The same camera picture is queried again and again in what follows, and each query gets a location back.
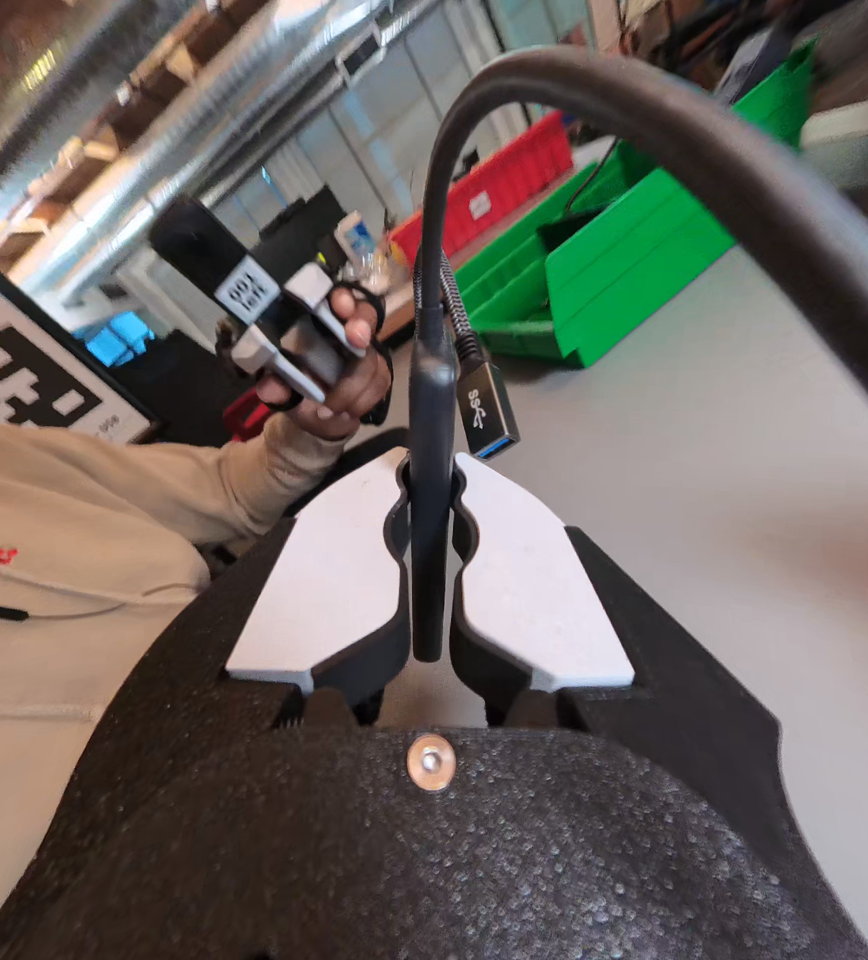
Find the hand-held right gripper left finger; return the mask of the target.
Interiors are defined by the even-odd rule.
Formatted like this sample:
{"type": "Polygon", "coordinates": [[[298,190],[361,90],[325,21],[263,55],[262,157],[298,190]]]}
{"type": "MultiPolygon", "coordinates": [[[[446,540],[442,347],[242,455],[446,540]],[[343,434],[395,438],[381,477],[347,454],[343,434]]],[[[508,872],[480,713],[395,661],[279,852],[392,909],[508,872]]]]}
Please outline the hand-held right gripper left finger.
{"type": "Polygon", "coordinates": [[[405,448],[360,465],[293,518],[233,646],[234,679],[377,694],[411,646],[405,448]]]}

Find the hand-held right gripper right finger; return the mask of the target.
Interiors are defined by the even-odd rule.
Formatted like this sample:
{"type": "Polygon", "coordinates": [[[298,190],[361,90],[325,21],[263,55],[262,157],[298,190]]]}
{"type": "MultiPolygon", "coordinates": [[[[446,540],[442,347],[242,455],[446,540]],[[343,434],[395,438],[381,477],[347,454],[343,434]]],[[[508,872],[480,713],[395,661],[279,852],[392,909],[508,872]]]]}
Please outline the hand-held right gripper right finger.
{"type": "Polygon", "coordinates": [[[514,666],[527,688],[626,689],[635,669],[560,517],[467,453],[455,531],[471,535],[460,572],[459,625],[474,646],[514,666]]]}

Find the green plastic bin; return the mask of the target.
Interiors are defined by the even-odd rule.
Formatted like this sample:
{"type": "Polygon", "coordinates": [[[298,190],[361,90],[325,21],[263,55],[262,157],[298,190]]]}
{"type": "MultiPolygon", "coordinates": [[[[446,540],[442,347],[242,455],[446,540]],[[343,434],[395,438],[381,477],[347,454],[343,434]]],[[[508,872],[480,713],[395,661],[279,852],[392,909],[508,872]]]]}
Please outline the green plastic bin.
{"type": "Polygon", "coordinates": [[[586,368],[736,243],[675,177],[622,140],[467,261],[456,282],[492,355],[586,368]],[[538,226],[598,206],[607,209],[545,254],[538,226]]]}

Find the person's left forearm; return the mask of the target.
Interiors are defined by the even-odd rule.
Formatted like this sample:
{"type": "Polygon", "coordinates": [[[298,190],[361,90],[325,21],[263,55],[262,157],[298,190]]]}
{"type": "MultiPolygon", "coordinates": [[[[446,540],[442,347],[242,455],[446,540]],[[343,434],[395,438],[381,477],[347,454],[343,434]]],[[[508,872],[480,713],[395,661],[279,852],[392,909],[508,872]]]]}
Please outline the person's left forearm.
{"type": "Polygon", "coordinates": [[[191,544],[224,544],[266,533],[326,476],[356,431],[348,418],[339,426],[329,438],[274,414],[259,436],[216,448],[0,425],[0,481],[84,503],[115,498],[191,544]]]}

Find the person's left hand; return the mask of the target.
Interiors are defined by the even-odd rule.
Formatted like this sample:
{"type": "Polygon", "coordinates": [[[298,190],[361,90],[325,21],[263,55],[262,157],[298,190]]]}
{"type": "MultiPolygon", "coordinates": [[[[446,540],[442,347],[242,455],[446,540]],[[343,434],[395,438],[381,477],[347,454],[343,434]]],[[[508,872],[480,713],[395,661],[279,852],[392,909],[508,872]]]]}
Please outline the person's left hand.
{"type": "Polygon", "coordinates": [[[364,295],[336,287],[330,303],[332,311],[344,323],[348,342],[365,353],[337,381],[323,402],[302,399],[286,411],[286,416],[301,431],[334,442],[356,434],[361,419],[386,397],[393,377],[373,343],[378,314],[364,295]]]}

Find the black display board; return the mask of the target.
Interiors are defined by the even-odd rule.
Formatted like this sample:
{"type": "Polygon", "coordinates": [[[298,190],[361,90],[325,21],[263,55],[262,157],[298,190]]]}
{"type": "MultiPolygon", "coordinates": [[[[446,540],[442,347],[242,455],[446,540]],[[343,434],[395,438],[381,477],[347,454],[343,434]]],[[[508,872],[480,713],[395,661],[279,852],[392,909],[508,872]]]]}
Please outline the black display board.
{"type": "Polygon", "coordinates": [[[310,198],[298,198],[264,226],[251,257],[280,286],[308,263],[336,277],[348,262],[335,230],[346,217],[329,186],[310,198]]]}

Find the blue plastic bin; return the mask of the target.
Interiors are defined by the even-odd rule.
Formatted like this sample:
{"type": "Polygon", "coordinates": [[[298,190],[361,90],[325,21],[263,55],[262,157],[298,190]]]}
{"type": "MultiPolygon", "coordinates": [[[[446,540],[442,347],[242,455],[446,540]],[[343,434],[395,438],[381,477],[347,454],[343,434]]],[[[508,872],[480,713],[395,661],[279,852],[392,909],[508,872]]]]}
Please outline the blue plastic bin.
{"type": "Polygon", "coordinates": [[[152,329],[134,311],[125,311],[105,322],[84,327],[76,337],[101,365],[109,369],[145,354],[148,345],[156,339],[152,329]]]}

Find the white blue-label canister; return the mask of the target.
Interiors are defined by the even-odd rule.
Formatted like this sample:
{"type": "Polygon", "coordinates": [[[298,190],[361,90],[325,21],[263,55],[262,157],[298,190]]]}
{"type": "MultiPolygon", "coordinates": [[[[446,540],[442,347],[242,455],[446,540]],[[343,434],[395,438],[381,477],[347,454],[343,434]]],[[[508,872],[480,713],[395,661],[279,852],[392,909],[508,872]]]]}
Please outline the white blue-label canister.
{"type": "Polygon", "coordinates": [[[377,246],[373,234],[358,210],[347,213],[337,223],[334,238],[347,259],[354,264],[371,258],[377,246]]]}

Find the framed black-white marker sign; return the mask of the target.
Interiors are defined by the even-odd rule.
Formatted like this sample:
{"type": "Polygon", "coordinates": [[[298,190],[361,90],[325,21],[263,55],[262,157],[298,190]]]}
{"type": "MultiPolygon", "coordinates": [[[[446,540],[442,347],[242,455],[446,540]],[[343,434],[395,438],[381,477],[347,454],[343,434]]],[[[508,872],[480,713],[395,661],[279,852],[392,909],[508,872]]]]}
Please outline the framed black-white marker sign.
{"type": "Polygon", "coordinates": [[[0,273],[0,426],[151,442],[163,423],[29,296],[0,273]]]}

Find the person's beige hoodie torso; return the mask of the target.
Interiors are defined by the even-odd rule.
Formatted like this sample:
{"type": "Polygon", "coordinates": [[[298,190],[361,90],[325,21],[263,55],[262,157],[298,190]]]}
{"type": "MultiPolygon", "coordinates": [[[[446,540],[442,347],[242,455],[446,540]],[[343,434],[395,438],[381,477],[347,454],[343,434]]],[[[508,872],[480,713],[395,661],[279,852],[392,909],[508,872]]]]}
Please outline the person's beige hoodie torso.
{"type": "Polygon", "coordinates": [[[176,534],[0,529],[0,908],[41,846],[104,709],[209,581],[176,534]]]}

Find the red bin yellow label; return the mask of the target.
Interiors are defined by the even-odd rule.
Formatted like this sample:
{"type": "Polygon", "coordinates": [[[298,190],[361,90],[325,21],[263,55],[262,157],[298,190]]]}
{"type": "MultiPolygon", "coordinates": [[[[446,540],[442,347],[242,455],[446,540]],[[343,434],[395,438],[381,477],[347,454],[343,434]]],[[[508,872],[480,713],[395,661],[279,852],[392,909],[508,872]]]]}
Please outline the red bin yellow label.
{"type": "Polygon", "coordinates": [[[563,114],[550,111],[453,182],[442,249],[452,257],[573,169],[563,114]]]}

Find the black bin divider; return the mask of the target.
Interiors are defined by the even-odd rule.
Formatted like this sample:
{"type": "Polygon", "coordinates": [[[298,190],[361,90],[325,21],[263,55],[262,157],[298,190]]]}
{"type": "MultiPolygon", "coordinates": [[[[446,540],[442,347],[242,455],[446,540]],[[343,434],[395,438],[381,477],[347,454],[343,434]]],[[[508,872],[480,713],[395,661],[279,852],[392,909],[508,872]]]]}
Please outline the black bin divider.
{"type": "Polygon", "coordinates": [[[606,205],[598,205],[587,209],[572,209],[562,214],[558,219],[539,225],[536,229],[536,235],[545,255],[553,254],[590,222],[595,221],[605,210],[607,210],[606,205]]]}

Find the red handled crate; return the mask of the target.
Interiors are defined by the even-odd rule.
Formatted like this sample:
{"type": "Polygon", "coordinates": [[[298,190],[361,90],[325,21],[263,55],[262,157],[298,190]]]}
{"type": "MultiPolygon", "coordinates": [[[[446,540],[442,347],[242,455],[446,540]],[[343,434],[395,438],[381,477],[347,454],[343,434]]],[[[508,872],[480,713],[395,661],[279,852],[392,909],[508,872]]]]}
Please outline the red handled crate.
{"type": "Polygon", "coordinates": [[[224,429],[232,442],[247,442],[259,437],[273,411],[258,396],[254,387],[242,393],[225,410],[224,429]]]}

